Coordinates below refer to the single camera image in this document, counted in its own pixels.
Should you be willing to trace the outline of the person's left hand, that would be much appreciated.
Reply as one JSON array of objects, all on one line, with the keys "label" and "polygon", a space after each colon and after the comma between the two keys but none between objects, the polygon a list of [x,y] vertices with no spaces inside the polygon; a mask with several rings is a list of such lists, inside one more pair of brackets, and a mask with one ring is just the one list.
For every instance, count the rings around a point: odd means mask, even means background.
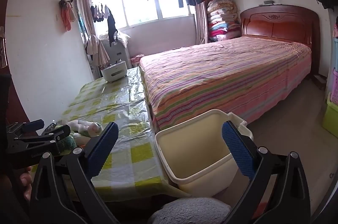
[{"label": "person's left hand", "polygon": [[23,188],[23,196],[25,200],[30,202],[30,197],[31,197],[31,191],[32,191],[32,182],[33,178],[31,176],[31,170],[32,166],[29,166],[21,171],[21,174],[19,176],[19,182]]}]

